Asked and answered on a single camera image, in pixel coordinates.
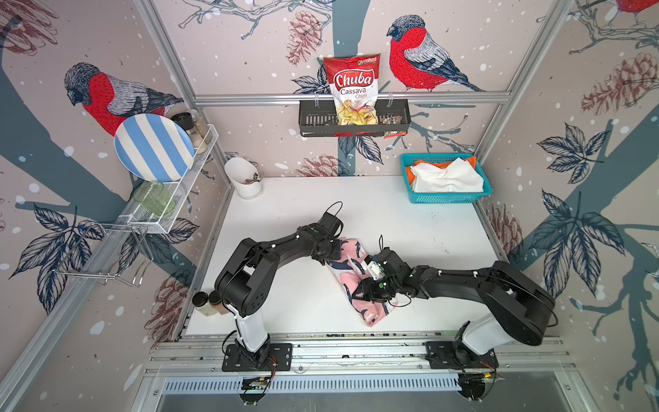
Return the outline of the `pink patterned shorts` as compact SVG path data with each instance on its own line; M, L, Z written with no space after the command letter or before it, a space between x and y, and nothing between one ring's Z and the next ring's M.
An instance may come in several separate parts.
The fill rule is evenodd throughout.
M387 317L394 310L394 306L388 302L377 303L353 297L362 296L357 289L363 280L372 280L367 270L367 260L371 256L356 239L341 238L340 245L341 257L328 262L329 271L335 276L350 305L360 314L366 326L373 327Z

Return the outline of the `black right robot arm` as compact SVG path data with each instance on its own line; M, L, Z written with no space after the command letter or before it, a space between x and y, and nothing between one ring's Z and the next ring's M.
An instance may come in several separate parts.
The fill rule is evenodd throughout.
M367 264L371 275L360 281L354 300L388 303L404 295L410 300L470 300L487 307L488 314L463 324L451 343L449 353L461 367L513 341L540 345L554 315L554 298L506 261L472 271L412 268L386 247Z

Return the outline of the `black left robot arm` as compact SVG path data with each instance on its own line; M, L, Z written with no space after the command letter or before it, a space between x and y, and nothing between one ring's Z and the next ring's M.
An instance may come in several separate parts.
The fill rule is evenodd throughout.
M317 222L301 226L277 240L242 240L216 278L215 291L221 304L233 314L237 345L257 362L268 355L269 333L261 307L281 267L297 259L310 258L322 265L341 257L339 240L343 222L328 212Z

